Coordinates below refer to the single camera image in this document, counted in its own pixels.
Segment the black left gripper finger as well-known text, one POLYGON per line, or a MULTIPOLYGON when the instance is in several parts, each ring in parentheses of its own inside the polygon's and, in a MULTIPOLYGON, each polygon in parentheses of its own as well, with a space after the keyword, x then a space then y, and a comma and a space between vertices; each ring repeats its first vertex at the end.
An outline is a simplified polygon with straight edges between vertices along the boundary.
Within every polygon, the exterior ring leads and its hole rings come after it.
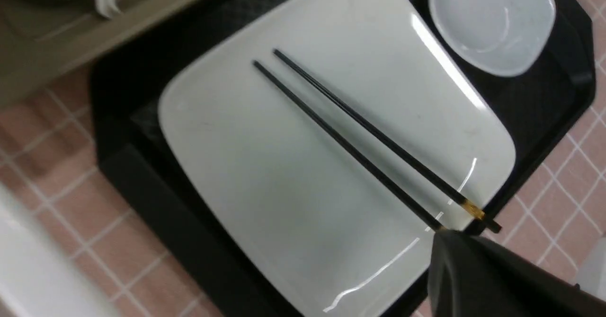
POLYGON ((603 317, 603 300, 484 237, 435 233, 427 280, 434 317, 603 317))

